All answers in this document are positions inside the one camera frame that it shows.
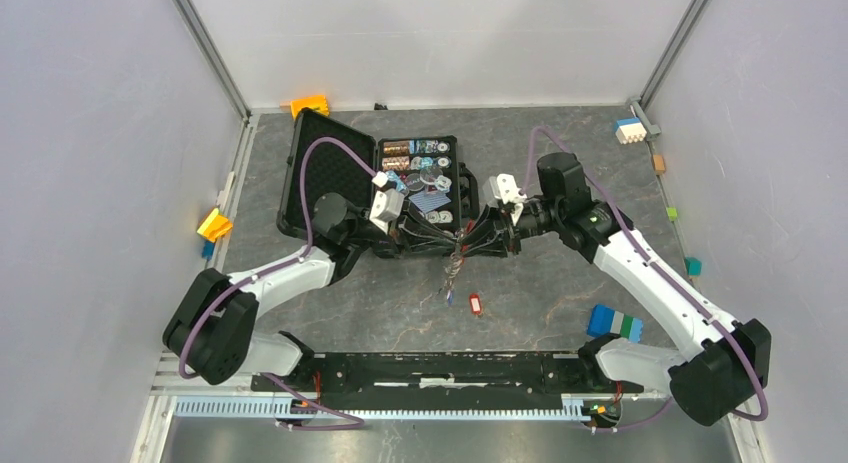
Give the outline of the red keyring carabiner with rings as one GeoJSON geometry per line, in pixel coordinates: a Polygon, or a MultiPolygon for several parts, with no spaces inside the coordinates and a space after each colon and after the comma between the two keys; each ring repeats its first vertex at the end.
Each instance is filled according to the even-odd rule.
{"type": "Polygon", "coordinates": [[[465,230],[459,230],[457,232],[454,250],[450,254],[448,258],[448,263],[445,267],[445,280],[440,290],[441,293],[445,294],[445,299],[449,290],[454,291],[455,280],[464,261],[464,256],[462,255],[463,246],[461,246],[461,240],[465,232],[465,230]]]}

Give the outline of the red key tag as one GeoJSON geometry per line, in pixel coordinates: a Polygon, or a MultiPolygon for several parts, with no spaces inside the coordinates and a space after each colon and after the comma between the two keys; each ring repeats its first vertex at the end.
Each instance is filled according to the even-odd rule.
{"type": "Polygon", "coordinates": [[[477,293],[472,293],[468,298],[470,311],[474,316],[480,317],[483,314],[482,299],[477,293]]]}

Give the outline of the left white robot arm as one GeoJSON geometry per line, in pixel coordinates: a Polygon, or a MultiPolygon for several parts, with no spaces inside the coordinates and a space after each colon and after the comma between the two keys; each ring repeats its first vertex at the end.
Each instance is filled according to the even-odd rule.
{"type": "Polygon", "coordinates": [[[392,256],[409,236],[409,250],[446,254],[461,227],[459,212],[421,211],[395,190],[378,192],[370,208],[329,193],[316,200],[311,216],[307,243],[294,254],[252,270],[207,268],[195,277],[163,333],[181,377],[219,385],[239,372],[271,373],[290,390],[306,388],[314,377],[307,348],[284,333],[257,333],[256,322],[346,277],[368,249],[392,256]]]}

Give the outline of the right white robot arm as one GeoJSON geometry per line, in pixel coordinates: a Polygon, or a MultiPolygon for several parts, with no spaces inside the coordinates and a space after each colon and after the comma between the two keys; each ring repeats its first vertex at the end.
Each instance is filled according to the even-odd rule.
{"type": "Polygon", "coordinates": [[[463,256],[505,257],[527,238],[556,234],[626,289],[674,344],[634,343],[621,331],[596,337],[580,350],[577,375],[585,388],[634,383],[670,396],[703,426],[728,414],[764,420],[772,344],[765,325],[741,322],[712,303],[649,247],[611,199],[593,199],[593,181],[574,154],[545,155],[536,171],[542,192],[535,197],[509,174],[487,181],[485,210],[459,241],[463,256]]]}

